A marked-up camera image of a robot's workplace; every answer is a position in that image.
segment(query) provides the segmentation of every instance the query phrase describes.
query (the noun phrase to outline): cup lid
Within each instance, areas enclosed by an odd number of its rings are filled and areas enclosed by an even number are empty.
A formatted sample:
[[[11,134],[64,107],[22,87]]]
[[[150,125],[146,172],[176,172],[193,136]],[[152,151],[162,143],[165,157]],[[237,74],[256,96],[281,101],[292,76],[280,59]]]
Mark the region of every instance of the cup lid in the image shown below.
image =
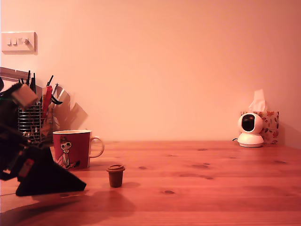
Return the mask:
[[[122,172],[124,171],[126,168],[123,165],[120,164],[116,164],[116,165],[112,165],[110,167],[107,168],[108,172]]]

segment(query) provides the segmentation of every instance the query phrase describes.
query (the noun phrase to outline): wire rack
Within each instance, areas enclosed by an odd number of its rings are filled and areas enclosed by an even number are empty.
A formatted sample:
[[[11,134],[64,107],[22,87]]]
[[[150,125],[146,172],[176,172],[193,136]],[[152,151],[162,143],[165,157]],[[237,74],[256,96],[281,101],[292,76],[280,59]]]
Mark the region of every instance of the wire rack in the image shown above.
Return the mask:
[[[18,130],[31,140],[32,144],[52,143],[53,110],[43,112],[41,102],[26,111],[19,108]]]

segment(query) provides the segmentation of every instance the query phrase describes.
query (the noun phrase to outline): wall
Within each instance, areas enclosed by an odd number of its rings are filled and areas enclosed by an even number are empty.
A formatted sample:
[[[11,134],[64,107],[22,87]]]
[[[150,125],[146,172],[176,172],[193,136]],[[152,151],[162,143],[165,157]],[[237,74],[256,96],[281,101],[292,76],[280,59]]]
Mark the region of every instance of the wall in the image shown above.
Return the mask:
[[[230,140],[263,88],[280,111],[280,142],[301,148],[300,8],[299,0],[2,0],[1,30],[35,31],[38,52],[1,53],[1,66],[32,70],[39,85],[53,74],[84,115],[70,127],[105,140]]]

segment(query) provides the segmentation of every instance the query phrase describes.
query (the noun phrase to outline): small brown cup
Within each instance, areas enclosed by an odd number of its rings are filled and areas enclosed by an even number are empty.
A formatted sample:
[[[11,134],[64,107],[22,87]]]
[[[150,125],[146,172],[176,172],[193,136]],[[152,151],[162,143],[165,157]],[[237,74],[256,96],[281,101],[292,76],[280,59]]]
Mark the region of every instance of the small brown cup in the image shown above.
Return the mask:
[[[126,168],[123,165],[112,165],[107,171],[109,172],[109,182],[111,187],[121,187],[123,171]]]

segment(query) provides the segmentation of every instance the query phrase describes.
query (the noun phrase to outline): mug handle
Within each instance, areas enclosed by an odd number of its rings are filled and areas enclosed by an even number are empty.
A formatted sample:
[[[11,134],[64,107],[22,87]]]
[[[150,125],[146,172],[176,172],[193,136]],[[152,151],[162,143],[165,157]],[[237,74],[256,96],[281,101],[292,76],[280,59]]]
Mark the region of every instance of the mug handle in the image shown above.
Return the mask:
[[[98,153],[97,155],[94,155],[94,156],[89,155],[89,158],[97,158],[97,157],[101,156],[103,154],[103,151],[104,151],[104,143],[103,143],[103,141],[99,137],[93,137],[93,138],[90,139],[89,150],[91,150],[91,142],[94,139],[97,139],[97,140],[99,140],[102,143],[102,149],[101,149],[100,153]]]

